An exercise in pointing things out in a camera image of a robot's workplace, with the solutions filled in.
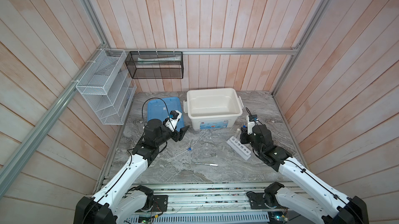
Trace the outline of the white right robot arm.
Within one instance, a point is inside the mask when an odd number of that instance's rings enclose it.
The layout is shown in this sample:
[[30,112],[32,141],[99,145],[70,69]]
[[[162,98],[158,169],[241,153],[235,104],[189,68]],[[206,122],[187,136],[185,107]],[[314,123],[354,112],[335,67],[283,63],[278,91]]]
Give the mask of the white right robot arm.
[[291,153],[276,146],[271,131],[259,122],[241,127],[241,144],[250,144],[257,158],[276,172],[288,177],[311,199],[304,198],[283,185],[273,182],[263,193],[247,192],[251,202],[275,209],[285,207],[316,224],[367,224],[366,203],[348,197],[306,169]]

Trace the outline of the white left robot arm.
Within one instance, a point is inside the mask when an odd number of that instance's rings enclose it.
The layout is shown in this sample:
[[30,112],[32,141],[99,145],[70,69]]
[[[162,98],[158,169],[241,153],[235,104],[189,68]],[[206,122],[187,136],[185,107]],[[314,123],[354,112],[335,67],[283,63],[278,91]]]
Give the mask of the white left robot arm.
[[82,197],[76,205],[75,224],[122,224],[138,210],[152,211],[153,190],[135,180],[161,152],[169,140],[181,141],[189,126],[177,130],[179,118],[149,120],[130,158],[117,174],[92,197]]

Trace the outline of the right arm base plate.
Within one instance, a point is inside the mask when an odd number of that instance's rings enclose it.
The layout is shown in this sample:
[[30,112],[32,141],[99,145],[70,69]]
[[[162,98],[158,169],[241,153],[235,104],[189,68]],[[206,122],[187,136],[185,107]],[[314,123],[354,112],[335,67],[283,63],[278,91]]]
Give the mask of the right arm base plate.
[[270,193],[246,192],[251,209],[275,209],[279,206],[275,195]]

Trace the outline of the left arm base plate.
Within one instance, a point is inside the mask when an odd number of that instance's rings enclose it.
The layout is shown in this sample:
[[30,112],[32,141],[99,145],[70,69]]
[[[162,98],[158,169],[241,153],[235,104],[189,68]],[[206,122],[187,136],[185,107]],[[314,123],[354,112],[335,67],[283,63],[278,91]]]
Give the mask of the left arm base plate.
[[168,195],[155,195],[152,200],[151,207],[145,206],[142,209],[138,209],[135,213],[149,213],[153,212],[166,212],[168,207]]

